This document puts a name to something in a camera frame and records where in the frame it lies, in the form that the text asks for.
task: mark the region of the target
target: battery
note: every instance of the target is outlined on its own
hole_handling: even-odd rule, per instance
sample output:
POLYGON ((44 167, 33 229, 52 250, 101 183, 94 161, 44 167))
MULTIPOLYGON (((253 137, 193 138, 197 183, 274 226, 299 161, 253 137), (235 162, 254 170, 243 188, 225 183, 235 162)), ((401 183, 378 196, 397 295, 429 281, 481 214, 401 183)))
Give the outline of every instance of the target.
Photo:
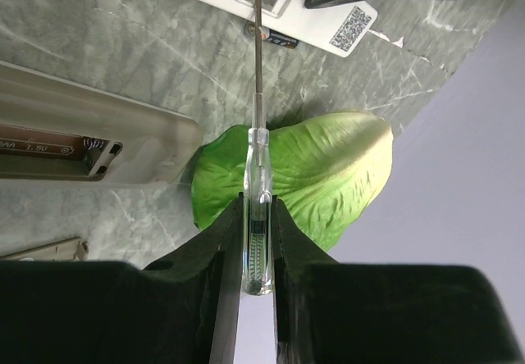
MULTIPOLYGON (((255 36, 255 24, 248 21, 244 26, 244 33, 248 36, 255 36)), ((263 42, 277 44, 281 47, 296 48, 299 45, 298 39, 291 38, 266 26, 261 27, 261 36, 263 42)))

